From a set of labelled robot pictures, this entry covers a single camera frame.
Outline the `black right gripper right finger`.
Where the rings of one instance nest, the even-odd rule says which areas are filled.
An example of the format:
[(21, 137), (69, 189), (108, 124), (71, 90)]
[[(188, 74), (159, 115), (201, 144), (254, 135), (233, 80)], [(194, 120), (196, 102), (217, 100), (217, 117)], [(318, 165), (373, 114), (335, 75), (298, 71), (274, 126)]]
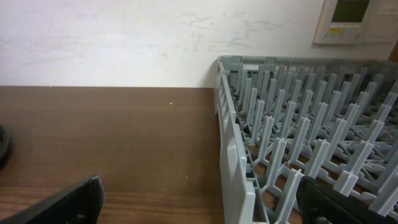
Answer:
[(319, 183), (312, 177), (302, 177), (296, 192), (302, 223), (332, 224), (396, 224), (354, 199)]

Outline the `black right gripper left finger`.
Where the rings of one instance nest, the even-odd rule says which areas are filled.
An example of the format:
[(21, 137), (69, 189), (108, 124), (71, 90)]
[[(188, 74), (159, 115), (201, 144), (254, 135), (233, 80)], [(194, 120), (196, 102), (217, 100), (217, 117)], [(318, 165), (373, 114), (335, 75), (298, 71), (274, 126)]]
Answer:
[(104, 188), (96, 174), (1, 220), (1, 224), (96, 223), (103, 204)]

